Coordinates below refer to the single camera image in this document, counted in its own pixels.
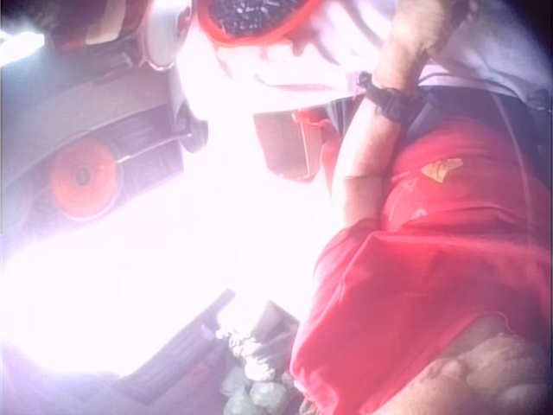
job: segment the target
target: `fabric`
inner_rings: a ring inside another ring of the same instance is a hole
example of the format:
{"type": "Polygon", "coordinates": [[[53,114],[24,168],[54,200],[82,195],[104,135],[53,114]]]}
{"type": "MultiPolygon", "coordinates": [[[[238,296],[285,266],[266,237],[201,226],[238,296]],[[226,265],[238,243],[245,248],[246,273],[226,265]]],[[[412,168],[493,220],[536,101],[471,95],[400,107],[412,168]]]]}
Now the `fabric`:
{"type": "MultiPolygon", "coordinates": [[[[424,68],[421,85],[479,87],[522,100],[550,91],[549,57],[516,14],[499,0],[479,3],[480,17],[456,30],[424,68]]],[[[179,57],[192,111],[202,119],[236,105],[283,112],[355,95],[359,73],[377,64],[396,7],[389,0],[323,0],[287,38],[259,47],[217,47],[195,18],[179,57]]]]}
{"type": "Polygon", "coordinates": [[[476,318],[542,342],[551,310],[550,191],[504,137],[454,120],[393,166],[380,222],[340,232],[290,372],[326,414],[373,413],[476,318]]]}

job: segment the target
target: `watch strap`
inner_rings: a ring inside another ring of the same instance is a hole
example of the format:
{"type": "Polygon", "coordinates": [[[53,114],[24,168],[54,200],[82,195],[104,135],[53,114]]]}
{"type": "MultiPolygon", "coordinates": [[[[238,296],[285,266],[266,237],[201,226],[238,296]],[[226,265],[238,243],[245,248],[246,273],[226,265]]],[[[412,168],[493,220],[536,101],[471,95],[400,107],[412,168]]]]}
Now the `watch strap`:
{"type": "Polygon", "coordinates": [[[403,126],[409,126],[424,105],[421,90],[410,97],[394,88],[380,89],[372,84],[372,76],[367,72],[360,74],[358,85],[365,89],[365,97],[376,104],[379,113],[403,126]]]}

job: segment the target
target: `man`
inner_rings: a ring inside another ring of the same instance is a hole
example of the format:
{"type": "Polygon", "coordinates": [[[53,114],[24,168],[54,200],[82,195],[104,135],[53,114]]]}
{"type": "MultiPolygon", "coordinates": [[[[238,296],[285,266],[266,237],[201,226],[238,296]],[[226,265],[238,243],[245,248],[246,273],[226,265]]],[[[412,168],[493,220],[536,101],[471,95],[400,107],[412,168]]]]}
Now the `man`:
{"type": "MultiPolygon", "coordinates": [[[[400,0],[372,84],[412,97],[454,15],[450,0],[400,0]]],[[[490,125],[448,118],[399,146],[404,130],[369,99],[347,129],[332,186],[342,230],[315,267],[291,373],[324,414],[537,413],[550,190],[490,125]]]]}

